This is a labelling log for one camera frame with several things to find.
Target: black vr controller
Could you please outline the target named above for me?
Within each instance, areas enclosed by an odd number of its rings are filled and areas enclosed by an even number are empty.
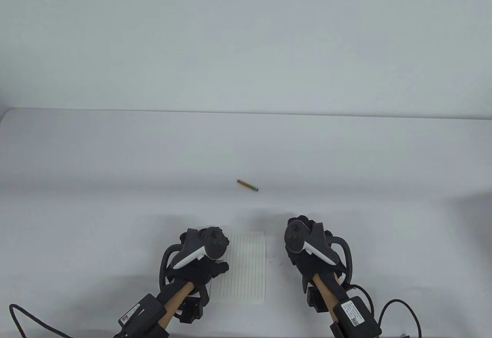
[[[345,255],[345,279],[341,286],[345,291],[351,289],[352,279],[352,254],[348,243],[340,237],[334,237],[330,232],[325,232],[323,223],[314,223],[311,228],[301,220],[296,219],[288,223],[284,233],[285,246],[291,252],[299,254],[306,251],[309,255],[313,254],[325,263],[338,266],[341,264],[339,255],[331,248],[332,244],[340,245]]]
[[[173,257],[170,267],[173,269],[180,269],[193,260],[200,260],[205,256],[212,260],[218,260],[224,255],[228,245],[229,240],[222,230],[216,226],[211,226],[203,232],[199,232],[197,229],[188,228],[188,231],[185,233],[184,243],[182,245],[171,246],[181,246],[181,249],[176,256]]]

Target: black cable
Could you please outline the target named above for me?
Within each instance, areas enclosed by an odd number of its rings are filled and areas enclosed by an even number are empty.
[[[410,313],[413,316],[413,319],[415,320],[415,324],[417,324],[417,330],[419,333],[418,338],[422,338],[422,329],[420,328],[420,323],[419,323],[419,319],[417,319],[417,315],[415,315],[415,312],[413,312],[412,308],[410,306],[408,306],[408,303],[406,303],[405,301],[399,300],[399,299],[394,299],[394,300],[388,301],[388,303],[386,303],[386,305],[384,305],[383,310],[381,310],[381,315],[379,315],[379,321],[377,322],[379,327],[381,328],[381,321],[383,320],[384,312],[386,311],[388,306],[390,306],[394,302],[402,303],[406,308],[408,308],[408,311],[410,311]]]
[[[369,294],[366,292],[364,288],[362,288],[360,285],[357,284],[350,284],[350,288],[355,288],[360,290],[363,294],[365,294],[367,300],[369,301],[369,307],[371,308],[371,315],[374,317],[374,304],[372,303],[372,299],[369,296]]]
[[[23,313],[24,315],[26,315],[28,318],[30,318],[31,320],[33,320],[33,321],[37,322],[38,324],[40,324],[44,329],[49,330],[51,333],[54,333],[57,336],[62,336],[63,338],[72,338],[71,336],[63,333],[63,331],[59,331],[59,330],[57,330],[57,329],[55,329],[53,327],[50,327],[48,324],[42,322],[41,320],[39,320],[37,317],[35,317],[30,312],[27,312],[25,309],[21,308],[19,305],[16,305],[16,304],[12,303],[11,305],[9,305],[8,310],[10,311],[10,316],[12,317],[12,320],[14,320],[14,323],[17,326],[17,330],[21,334],[21,337],[22,338],[27,338],[27,336],[24,333],[24,331],[23,331],[23,329],[21,327],[21,324],[19,323],[19,320],[17,320],[17,317],[15,316],[14,309],[19,310],[21,313]]]

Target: white backdrop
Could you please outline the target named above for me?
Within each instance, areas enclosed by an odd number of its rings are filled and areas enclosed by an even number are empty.
[[[487,336],[491,135],[481,120],[11,110],[0,124],[0,335],[17,337],[5,306],[17,302],[76,338],[113,336],[158,291],[177,234],[219,224],[265,232],[265,303],[211,303],[169,331],[328,336],[285,253],[296,213],[348,241],[376,315],[402,298],[425,337]],[[393,306],[383,332],[416,328]]]
[[[490,118],[491,8],[0,0],[0,104]]]

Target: white wall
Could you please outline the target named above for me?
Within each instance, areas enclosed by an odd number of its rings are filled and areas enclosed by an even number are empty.
[[[492,117],[492,0],[0,0],[0,101]]]

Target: qr code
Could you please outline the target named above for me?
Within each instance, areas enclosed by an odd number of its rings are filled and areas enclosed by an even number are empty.
[[[128,321],[128,319],[130,319],[130,317],[128,316],[128,314],[126,314],[125,316],[123,316],[120,320],[123,324],[126,324],[126,322]]]

